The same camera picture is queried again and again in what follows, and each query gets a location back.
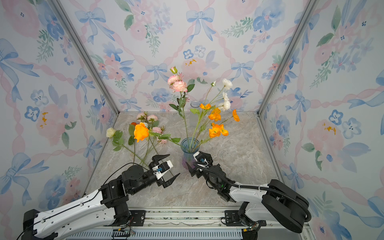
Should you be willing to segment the white flower stem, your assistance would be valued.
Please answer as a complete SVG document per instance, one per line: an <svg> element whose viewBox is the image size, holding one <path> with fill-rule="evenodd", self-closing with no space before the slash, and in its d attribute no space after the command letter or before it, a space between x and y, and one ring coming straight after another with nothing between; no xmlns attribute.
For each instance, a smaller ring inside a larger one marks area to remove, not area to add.
<svg viewBox="0 0 384 240"><path fill-rule="evenodd" d="M211 100L205 98L202 104L211 104L220 108L223 112L228 111L231 108L231 102L228 97L228 91L233 87L233 83L228 79L223 79L222 84L223 87L219 90L217 95L215 95Z"/></svg>

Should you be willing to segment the blue purple glass vase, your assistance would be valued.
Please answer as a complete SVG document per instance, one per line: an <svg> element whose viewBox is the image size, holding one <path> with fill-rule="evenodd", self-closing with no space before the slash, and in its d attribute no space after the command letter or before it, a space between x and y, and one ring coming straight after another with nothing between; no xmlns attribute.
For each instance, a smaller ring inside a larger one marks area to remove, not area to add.
<svg viewBox="0 0 384 240"><path fill-rule="evenodd" d="M194 154L199 151L200 142L195 138L185 138L181 142L181 150L183 151L182 165L187 170L188 166L194 161Z"/></svg>

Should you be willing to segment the clear frosted glass vase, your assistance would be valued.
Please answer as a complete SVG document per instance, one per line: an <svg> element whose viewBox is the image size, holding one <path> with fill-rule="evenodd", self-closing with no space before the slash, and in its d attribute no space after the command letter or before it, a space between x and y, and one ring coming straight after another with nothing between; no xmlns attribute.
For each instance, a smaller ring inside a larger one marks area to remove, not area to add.
<svg viewBox="0 0 384 240"><path fill-rule="evenodd" d="M200 102L198 102L198 101L193 101L193 102L191 102L191 108L193 108L193 109L198 109L199 107L200 107Z"/></svg>

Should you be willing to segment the cream rose flower stem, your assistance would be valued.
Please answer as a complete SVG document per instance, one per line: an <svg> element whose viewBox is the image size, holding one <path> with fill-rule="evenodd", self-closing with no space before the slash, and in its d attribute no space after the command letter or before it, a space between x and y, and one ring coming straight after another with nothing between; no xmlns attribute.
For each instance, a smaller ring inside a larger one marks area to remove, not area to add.
<svg viewBox="0 0 384 240"><path fill-rule="evenodd" d="M112 141L112 145L114 146L113 151L118 152L122 149L129 151L133 154L133 162L135 163L136 159L140 161L140 165L148 168L148 164L145 163L145 160L136 153L136 145L133 141L128 140L128 142L124 139L124 133L121 130L116 130L114 128L108 128L106 131L106 137ZM132 143L134 148L131 150L127 145Z"/></svg>

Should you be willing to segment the pink rose flower stem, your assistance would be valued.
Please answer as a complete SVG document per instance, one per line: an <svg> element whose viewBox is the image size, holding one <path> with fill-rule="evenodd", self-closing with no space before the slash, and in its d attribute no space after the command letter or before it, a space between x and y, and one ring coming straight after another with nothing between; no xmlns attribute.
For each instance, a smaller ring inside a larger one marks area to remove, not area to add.
<svg viewBox="0 0 384 240"><path fill-rule="evenodd" d="M188 133L188 126L187 126L187 117L185 113L185 107L187 104L187 101L189 99L188 94L194 89L195 82L192 81L192 83L188 84L183 79L183 74L179 71L176 67L171 67L171 76L168 78L167 83L169 85L169 88L173 91L173 93L178 93L177 96L177 102L175 104L169 104L169 106L176 110L180 117L182 117L184 126L186 129L186 137L189 137Z"/></svg>

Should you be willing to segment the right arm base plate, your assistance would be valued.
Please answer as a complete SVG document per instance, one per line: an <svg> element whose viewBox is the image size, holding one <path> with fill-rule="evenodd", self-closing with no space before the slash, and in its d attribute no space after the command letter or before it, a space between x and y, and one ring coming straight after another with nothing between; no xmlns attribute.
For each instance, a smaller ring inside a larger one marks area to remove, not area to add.
<svg viewBox="0 0 384 240"><path fill-rule="evenodd" d="M228 227L266 227L267 223L264 220L253 221L246 215L239 215L239 211L225 210L224 217L221 218L221 222Z"/></svg>

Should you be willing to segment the orange poppy flower stem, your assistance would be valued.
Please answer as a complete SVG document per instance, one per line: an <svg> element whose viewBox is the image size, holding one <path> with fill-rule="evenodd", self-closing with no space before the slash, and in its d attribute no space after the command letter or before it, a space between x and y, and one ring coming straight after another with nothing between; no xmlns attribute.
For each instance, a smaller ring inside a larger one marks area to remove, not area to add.
<svg viewBox="0 0 384 240"><path fill-rule="evenodd" d="M193 139L199 143L194 149L222 135L223 125L219 123L222 120L222 110L220 108L211 104L200 104L197 109L191 109L191 113L198 117Z"/></svg>

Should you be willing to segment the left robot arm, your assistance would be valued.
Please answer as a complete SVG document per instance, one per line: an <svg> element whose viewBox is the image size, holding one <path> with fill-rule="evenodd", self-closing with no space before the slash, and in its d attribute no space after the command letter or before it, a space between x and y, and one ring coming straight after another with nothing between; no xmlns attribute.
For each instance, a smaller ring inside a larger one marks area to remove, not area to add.
<svg viewBox="0 0 384 240"><path fill-rule="evenodd" d="M115 179L107 179L97 190L59 208L25 212L19 240L59 240L95 227L127 226L135 218L129 210L130 196L157 184L169 187L177 178L164 179L173 163L167 155L152 157L149 168L128 163Z"/></svg>

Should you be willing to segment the pink orange bud stem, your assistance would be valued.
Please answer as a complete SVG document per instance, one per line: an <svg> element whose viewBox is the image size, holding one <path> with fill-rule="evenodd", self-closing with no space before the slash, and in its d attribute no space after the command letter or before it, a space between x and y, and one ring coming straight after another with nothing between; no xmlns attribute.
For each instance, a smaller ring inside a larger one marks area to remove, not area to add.
<svg viewBox="0 0 384 240"><path fill-rule="evenodd" d="M209 111L204 110L205 115L203 115L203 121L199 124L197 135L195 136L195 139L200 142L200 146L214 138L228 136L229 131L226 129L225 124L230 121L240 121L237 110L233 110L231 116L224 118L222 117L222 112L219 108L214 108Z"/></svg>

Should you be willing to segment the large orange ranunculus stem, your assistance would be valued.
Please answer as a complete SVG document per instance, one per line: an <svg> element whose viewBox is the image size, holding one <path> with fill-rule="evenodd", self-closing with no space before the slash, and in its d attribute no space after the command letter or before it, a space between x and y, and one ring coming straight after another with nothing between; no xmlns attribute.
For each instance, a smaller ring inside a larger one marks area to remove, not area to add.
<svg viewBox="0 0 384 240"><path fill-rule="evenodd" d="M139 123L135 125L134 139L137 142L144 141L149 137L155 137L158 141L169 141L176 145L180 145L180 138L172 138L171 134L161 134L154 132L153 129L147 127L146 123Z"/></svg>

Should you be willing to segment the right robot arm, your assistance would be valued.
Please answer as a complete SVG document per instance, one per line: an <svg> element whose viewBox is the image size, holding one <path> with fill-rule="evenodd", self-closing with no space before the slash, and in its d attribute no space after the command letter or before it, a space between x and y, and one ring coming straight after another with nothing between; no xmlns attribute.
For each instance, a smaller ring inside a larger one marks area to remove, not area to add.
<svg viewBox="0 0 384 240"><path fill-rule="evenodd" d="M241 184L229 179L204 152L196 152L187 166L191 176L203 177L224 201L241 204L238 211L225 211L225 225L229 227L244 226L251 232L268 221L277 221L287 230L301 233L304 224L312 219L309 202L279 180L260 186Z"/></svg>

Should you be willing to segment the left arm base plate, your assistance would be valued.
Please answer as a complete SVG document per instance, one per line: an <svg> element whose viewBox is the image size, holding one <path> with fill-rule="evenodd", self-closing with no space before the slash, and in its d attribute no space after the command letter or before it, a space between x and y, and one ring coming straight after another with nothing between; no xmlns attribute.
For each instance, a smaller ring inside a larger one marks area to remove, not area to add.
<svg viewBox="0 0 384 240"><path fill-rule="evenodd" d="M145 210L131 210L114 216L115 221L111 226L143 227L146 219Z"/></svg>

